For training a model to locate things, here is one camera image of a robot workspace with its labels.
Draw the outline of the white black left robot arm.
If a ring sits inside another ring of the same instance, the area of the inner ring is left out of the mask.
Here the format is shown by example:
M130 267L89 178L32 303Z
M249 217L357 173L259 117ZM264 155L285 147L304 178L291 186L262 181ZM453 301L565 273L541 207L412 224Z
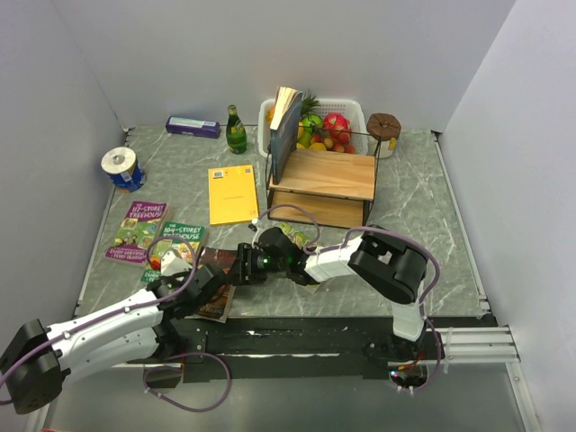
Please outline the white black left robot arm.
M175 323L211 302L235 275L217 266L162 275L114 305L59 324L22 325L1 356L6 404L28 414L54 401L66 383L115 365L154 359L174 363L204 357L185 347Z

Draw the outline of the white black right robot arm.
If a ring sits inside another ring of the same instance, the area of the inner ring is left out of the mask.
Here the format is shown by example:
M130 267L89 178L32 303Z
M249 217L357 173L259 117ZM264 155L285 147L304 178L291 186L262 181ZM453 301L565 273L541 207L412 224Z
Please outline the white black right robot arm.
M391 302L395 352L407 359L425 347L420 311L429 257L418 243L377 226L350 229L341 243L297 246L281 229L262 231L257 241L238 245L230 284L255 285L282 275L300 286L357 275Z

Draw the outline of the brown Edward Tulane book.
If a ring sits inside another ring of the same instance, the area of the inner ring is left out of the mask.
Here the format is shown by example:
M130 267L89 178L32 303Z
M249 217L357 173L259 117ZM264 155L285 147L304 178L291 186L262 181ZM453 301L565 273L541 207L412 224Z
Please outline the brown Edward Tulane book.
M235 258L235 250L204 247L199 258L199 266L208 263L212 266L217 266L227 274L231 269ZM223 285L211 300L207 304L203 305L193 316L197 319L206 319L224 323L230 315L234 292L234 286Z

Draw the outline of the green 65-storey treehouse book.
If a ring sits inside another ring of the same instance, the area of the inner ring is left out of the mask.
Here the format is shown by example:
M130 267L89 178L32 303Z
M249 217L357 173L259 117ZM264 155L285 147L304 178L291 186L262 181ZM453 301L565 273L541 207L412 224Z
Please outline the green 65-storey treehouse book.
M298 248L303 248L307 243L312 240L311 236L297 230L293 225L288 222L281 222L280 229ZM309 294L315 294L320 288L320 284L306 285L303 289Z

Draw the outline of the dark blue paperback book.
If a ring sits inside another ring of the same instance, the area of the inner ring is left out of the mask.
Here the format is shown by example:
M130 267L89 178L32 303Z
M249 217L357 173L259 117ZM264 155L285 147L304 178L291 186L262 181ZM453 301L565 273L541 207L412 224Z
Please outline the dark blue paperback book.
M302 91L280 86L276 92L274 116L270 124L272 182L278 185L287 161L295 150L302 109Z

